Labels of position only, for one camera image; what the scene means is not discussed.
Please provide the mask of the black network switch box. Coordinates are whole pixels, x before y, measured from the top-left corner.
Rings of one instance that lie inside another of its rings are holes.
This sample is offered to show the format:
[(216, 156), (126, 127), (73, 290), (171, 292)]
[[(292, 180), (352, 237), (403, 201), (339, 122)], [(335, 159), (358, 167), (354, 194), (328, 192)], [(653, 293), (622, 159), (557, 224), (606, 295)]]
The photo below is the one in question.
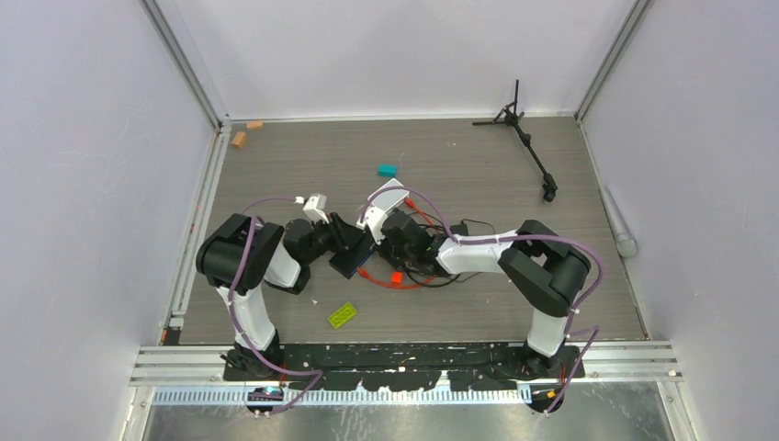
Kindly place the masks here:
[(372, 255), (374, 240), (369, 232), (357, 241), (356, 245), (347, 251), (334, 254), (329, 260), (330, 267), (346, 279), (351, 279), (357, 269)]

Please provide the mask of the white box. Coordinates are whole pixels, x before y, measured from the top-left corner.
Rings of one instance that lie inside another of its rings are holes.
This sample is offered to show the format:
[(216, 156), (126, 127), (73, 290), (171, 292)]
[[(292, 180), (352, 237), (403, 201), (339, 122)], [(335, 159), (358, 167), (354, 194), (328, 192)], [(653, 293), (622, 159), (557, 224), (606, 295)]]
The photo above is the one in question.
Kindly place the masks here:
[(410, 192), (402, 187), (403, 184), (398, 179), (391, 178), (367, 198), (369, 205), (384, 211), (397, 208), (410, 195)]

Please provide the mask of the black power adapter with cord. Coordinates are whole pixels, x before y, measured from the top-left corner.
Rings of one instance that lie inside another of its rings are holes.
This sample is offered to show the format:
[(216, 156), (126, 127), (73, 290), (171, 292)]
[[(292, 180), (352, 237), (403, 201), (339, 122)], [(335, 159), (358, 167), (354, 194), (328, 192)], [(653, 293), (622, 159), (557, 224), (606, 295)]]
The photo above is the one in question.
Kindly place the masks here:
[[(487, 226), (490, 228), (492, 233), (497, 232), (497, 230), (491, 223), (488, 223), (486, 221), (481, 221), (481, 220), (473, 220), (469, 218), (463, 218), (459, 224), (456, 224), (452, 227), (452, 231), (454, 233), (468, 235), (469, 223), (475, 223), (482, 226)], [(480, 274), (480, 272), (477, 272), (465, 278), (461, 278), (461, 275), (450, 276), (450, 277), (441, 276), (441, 278), (443, 278), (445, 281), (442, 283), (434, 283), (433, 280), (438, 278), (438, 276), (431, 276), (425, 280), (418, 279), (416, 276), (421, 276), (422, 273), (415, 269), (412, 269), (408, 264), (405, 264), (403, 266), (403, 272), (409, 278), (409, 280), (411, 280), (415, 285), (418, 285), (419, 287), (422, 288), (443, 288), (451, 284), (456, 284), (456, 283), (462, 284)]]

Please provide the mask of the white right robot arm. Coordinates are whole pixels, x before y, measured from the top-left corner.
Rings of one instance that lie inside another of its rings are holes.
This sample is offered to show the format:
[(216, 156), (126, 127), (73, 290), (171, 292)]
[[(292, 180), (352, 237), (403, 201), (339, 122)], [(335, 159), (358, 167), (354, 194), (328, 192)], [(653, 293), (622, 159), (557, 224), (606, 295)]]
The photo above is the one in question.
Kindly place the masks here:
[(409, 274), (451, 280), (463, 273), (507, 276), (533, 308), (521, 352), (525, 367), (543, 378), (560, 366), (570, 312), (592, 263), (542, 222), (527, 220), (516, 231), (469, 236), (428, 229), (397, 211), (380, 228), (378, 250)]

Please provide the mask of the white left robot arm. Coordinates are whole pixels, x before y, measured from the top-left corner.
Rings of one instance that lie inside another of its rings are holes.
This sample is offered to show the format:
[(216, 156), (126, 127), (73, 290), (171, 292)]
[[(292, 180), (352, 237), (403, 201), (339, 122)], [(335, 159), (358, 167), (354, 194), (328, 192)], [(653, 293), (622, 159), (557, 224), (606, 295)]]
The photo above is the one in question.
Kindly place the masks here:
[(228, 361), (260, 380), (273, 379), (283, 363), (264, 287), (298, 295), (310, 281), (310, 266), (329, 255), (330, 266), (351, 278), (369, 257), (372, 235), (337, 213), (325, 220), (294, 219), (281, 226), (232, 214), (198, 249), (196, 270), (225, 302), (234, 329)]

